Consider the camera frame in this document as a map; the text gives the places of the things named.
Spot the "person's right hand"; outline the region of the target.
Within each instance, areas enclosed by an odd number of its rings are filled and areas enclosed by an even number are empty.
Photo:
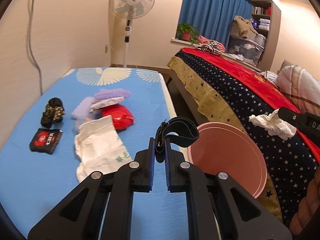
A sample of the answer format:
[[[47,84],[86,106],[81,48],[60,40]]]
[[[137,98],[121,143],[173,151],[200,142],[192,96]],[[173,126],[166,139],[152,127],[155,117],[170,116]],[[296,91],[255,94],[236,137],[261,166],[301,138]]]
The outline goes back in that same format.
[[[310,181],[307,188],[307,195],[298,207],[298,212],[293,216],[290,223],[290,231],[293,235],[299,235],[312,218],[315,218],[319,208],[319,167],[315,172],[314,178]]]

